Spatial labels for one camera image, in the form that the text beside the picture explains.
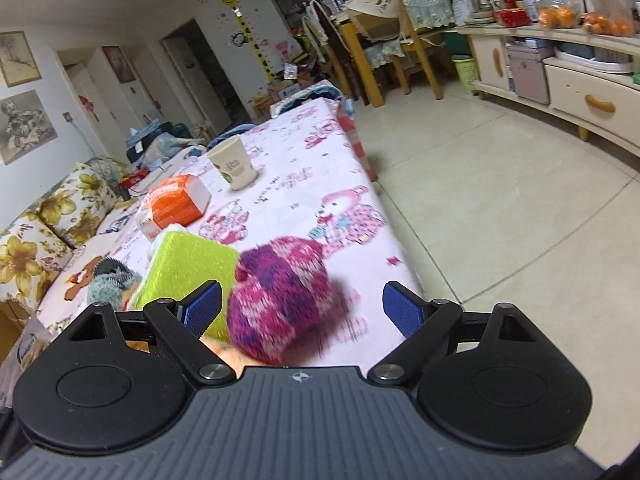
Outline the cream TV cabinet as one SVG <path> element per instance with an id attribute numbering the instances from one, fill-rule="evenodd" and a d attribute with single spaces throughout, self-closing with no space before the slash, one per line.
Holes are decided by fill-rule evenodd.
<path id="1" fill-rule="evenodd" d="M 498 24 L 463 26 L 457 32 L 469 39 L 480 73 L 475 90 L 570 122 L 583 141 L 593 133 L 634 156 L 639 154 L 639 86 L 630 75 L 598 70 L 559 52 L 542 61 L 549 101 L 541 103 L 515 91 L 516 64 L 509 60 L 506 48 L 514 39 L 549 40 L 628 54 L 637 61 L 637 35 L 588 35 L 579 28 L 545 30 L 534 25 L 506 28 Z"/>

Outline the floral sofa cushion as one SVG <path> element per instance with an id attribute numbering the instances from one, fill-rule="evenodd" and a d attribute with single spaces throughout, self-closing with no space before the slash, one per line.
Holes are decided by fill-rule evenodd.
<path id="1" fill-rule="evenodd" d="M 93 238 L 118 197 L 96 170 L 77 164 L 70 174 L 36 205 L 36 214 L 73 248 Z"/>
<path id="2" fill-rule="evenodd" d="M 24 211 L 1 232 L 1 300 L 34 313 L 72 255 L 34 212 Z"/>

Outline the lime green sponge cloth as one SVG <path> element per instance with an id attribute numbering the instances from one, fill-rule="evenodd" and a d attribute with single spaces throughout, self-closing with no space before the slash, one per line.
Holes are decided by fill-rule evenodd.
<path id="1" fill-rule="evenodd" d="M 128 309 L 141 310 L 158 298 L 181 300 L 208 280 L 221 284 L 220 313 L 204 335 L 229 342 L 228 299 L 235 284 L 235 267 L 240 254 L 233 248 L 187 232 L 166 234 L 155 248 L 148 273 L 143 278 Z"/>

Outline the green waste bin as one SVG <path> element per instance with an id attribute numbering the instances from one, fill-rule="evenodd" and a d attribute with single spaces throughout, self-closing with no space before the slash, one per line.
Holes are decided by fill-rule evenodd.
<path id="1" fill-rule="evenodd" d="M 476 92 L 475 83 L 480 80 L 480 74 L 474 58 L 469 55 L 454 54 L 452 57 L 454 67 L 458 73 L 463 89 L 466 93 L 474 94 Z"/>

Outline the floral sofa cushion near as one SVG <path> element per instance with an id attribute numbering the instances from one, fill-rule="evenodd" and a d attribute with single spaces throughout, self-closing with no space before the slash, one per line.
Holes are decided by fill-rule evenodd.
<path id="1" fill-rule="evenodd" d="M 72 255 L 34 212 L 24 211 L 1 232 L 1 300 L 34 313 Z"/>

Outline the white paper cup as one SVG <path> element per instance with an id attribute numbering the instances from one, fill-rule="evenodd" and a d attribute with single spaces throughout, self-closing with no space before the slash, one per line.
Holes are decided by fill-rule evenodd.
<path id="1" fill-rule="evenodd" d="M 257 178 L 240 136 L 230 136 L 218 143 L 207 152 L 207 158 L 233 191 L 246 188 Z"/>

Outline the teal fluffy plush toy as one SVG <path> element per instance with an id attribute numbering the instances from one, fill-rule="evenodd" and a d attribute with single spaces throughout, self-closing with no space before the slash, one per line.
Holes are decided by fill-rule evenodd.
<path id="1" fill-rule="evenodd" d="M 114 311 L 126 309 L 142 276 L 119 260 L 104 258 L 94 269 L 87 292 L 87 304 L 109 304 Z"/>

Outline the floral sofa cushion middle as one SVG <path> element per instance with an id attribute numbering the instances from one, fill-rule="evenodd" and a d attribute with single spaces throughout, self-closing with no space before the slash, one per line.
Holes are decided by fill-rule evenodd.
<path id="1" fill-rule="evenodd" d="M 73 248 L 93 238 L 118 197 L 96 170 L 77 164 L 70 174 L 36 205 L 36 214 Z"/>

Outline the pink purple knitted hat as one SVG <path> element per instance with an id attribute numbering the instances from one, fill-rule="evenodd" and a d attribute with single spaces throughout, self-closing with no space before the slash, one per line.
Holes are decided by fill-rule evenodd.
<path id="1" fill-rule="evenodd" d="M 279 364 L 299 336 L 332 313 L 333 290 L 316 240 L 282 236 L 240 253 L 228 299 L 232 344 Z"/>

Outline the wooden dining chair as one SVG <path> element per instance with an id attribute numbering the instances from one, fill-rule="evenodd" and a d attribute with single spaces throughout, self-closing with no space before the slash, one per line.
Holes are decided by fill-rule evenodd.
<path id="1" fill-rule="evenodd" d="M 348 20 L 361 36 L 372 42 L 394 42 L 386 56 L 390 62 L 400 65 L 400 58 L 412 52 L 430 84 L 436 99 L 442 99 L 442 88 L 435 78 L 427 50 L 438 46 L 439 31 L 454 24 L 454 11 L 450 0 L 399 0 L 398 18 L 374 18 L 359 14 Z"/>

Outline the giraffe height wall sticker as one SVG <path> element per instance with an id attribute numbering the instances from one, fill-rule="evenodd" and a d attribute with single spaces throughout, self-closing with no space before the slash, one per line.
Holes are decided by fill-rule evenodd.
<path id="1" fill-rule="evenodd" d="M 242 51 L 240 65 L 247 70 L 250 80 L 247 104 L 255 108 L 270 100 L 273 84 L 279 79 L 282 64 L 278 60 L 274 44 L 269 38 L 267 0 L 220 0 L 229 10 L 235 30 L 231 34 L 230 46 Z"/>

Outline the pink cartoon tablecloth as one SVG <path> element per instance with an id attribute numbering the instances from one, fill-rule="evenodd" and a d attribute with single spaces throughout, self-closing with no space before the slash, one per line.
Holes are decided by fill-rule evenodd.
<path id="1" fill-rule="evenodd" d="M 322 244 L 335 312 L 296 341 L 286 362 L 367 370 L 402 339 L 383 311 L 385 284 L 398 281 L 410 289 L 419 284 L 356 159 L 347 127 L 332 102 L 318 99 L 244 133 L 241 140 L 258 176 L 239 191 L 207 157 L 198 157 L 181 174 L 199 177 L 212 197 L 203 217 L 182 232 L 239 254 L 281 236 Z M 109 257 L 143 280 L 155 247 L 138 231 L 136 244 Z"/>

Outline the pencil portrait picture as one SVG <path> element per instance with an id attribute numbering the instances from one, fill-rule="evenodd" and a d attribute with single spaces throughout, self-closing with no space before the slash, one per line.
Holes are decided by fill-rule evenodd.
<path id="1" fill-rule="evenodd" d="M 1 100 L 0 127 L 1 161 L 5 165 L 58 137 L 35 90 Z"/>

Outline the bag of oranges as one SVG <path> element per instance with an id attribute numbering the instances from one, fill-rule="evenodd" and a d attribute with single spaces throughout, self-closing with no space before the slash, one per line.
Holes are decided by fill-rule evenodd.
<path id="1" fill-rule="evenodd" d="M 634 0 L 587 0 L 585 31 L 593 35 L 634 36 Z"/>

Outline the orange white tissue pack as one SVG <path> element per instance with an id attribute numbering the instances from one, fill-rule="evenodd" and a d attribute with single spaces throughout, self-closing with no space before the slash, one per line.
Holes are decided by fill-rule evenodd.
<path id="1" fill-rule="evenodd" d="M 171 177 L 144 196 L 134 220 L 141 233 L 154 240 L 172 224 L 188 226 L 202 218 L 211 197 L 199 177 Z"/>

